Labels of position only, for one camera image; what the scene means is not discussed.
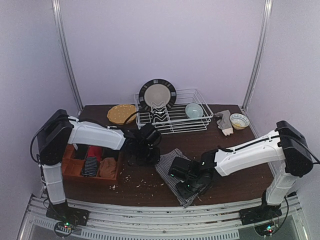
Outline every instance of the black-rimmed plate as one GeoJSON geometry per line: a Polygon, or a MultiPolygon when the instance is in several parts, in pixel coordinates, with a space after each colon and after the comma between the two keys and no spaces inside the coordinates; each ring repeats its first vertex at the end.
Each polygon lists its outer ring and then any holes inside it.
{"type": "Polygon", "coordinates": [[[164,102],[167,108],[172,108],[177,99],[175,87],[164,79],[153,79],[148,81],[139,92],[141,107],[150,111],[152,104],[159,106],[164,102]]]}

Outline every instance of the light blue bowl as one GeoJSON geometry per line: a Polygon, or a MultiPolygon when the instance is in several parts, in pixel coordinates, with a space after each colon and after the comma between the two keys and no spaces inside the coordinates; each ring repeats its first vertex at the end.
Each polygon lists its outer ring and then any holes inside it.
{"type": "Polygon", "coordinates": [[[199,104],[189,103],[185,107],[185,114],[190,119],[200,118],[204,115],[204,110],[199,104]]]}

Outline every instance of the brown cloth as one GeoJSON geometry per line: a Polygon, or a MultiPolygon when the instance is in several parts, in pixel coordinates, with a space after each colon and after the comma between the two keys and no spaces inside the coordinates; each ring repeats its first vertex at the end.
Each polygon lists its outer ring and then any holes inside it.
{"type": "Polygon", "coordinates": [[[104,179],[114,179],[117,162],[113,157],[106,157],[100,162],[98,176],[104,179]]]}

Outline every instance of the striped cloth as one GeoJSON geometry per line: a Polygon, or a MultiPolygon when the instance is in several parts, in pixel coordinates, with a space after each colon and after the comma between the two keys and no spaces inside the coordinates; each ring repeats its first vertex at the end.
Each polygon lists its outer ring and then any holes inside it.
{"type": "Polygon", "coordinates": [[[176,184],[179,183],[180,180],[168,175],[169,169],[175,157],[188,159],[186,156],[182,154],[182,152],[178,148],[176,148],[175,150],[160,156],[160,162],[155,165],[155,170],[160,175],[160,177],[164,180],[164,182],[168,185],[171,191],[174,193],[180,205],[186,208],[192,204],[194,199],[198,196],[198,193],[192,195],[187,199],[184,199],[182,196],[180,196],[176,188],[176,184]]]}
{"type": "Polygon", "coordinates": [[[82,176],[96,177],[98,172],[98,160],[96,156],[88,156],[85,159],[84,167],[82,169],[82,176]]]}

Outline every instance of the ventilation grille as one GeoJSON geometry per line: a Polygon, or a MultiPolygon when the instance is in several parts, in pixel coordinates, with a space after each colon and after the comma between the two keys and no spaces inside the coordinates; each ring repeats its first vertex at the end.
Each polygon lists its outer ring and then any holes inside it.
{"type": "MultiPolygon", "coordinates": [[[[35,217],[34,222],[35,225],[39,227],[43,227],[45,229],[53,230],[56,224],[55,221],[51,219],[44,219],[41,217],[35,217]]],[[[238,230],[227,231],[223,233],[212,233],[212,234],[204,234],[197,235],[196,237],[163,237],[163,236],[121,236],[119,234],[112,234],[107,232],[99,232],[91,229],[82,228],[81,232],[76,231],[76,234],[72,234],[78,238],[88,239],[88,240],[238,240],[239,232],[238,230]]]]}

